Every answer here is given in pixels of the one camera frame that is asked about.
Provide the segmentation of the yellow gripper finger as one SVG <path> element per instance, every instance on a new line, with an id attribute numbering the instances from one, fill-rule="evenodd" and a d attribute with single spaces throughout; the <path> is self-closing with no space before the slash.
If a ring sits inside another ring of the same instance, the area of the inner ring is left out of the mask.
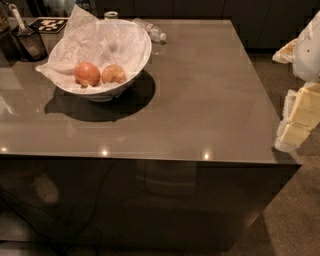
<path id="1" fill-rule="evenodd" d="M 294 53 L 296 48 L 297 40 L 293 39 L 281 49 L 275 52 L 272 57 L 272 60 L 277 63 L 288 64 L 293 63 L 295 60 Z"/>
<path id="2" fill-rule="evenodd" d="M 298 149 L 320 123 L 320 83 L 306 82 L 298 91 L 289 90 L 274 146 L 282 152 Z"/>

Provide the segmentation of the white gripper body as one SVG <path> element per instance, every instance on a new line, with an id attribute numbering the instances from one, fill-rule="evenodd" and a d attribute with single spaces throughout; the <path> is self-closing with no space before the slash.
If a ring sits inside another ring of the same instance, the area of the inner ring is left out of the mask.
<path id="1" fill-rule="evenodd" d="M 299 34 L 292 65 L 294 75 L 303 81 L 320 81 L 320 11 Z"/>

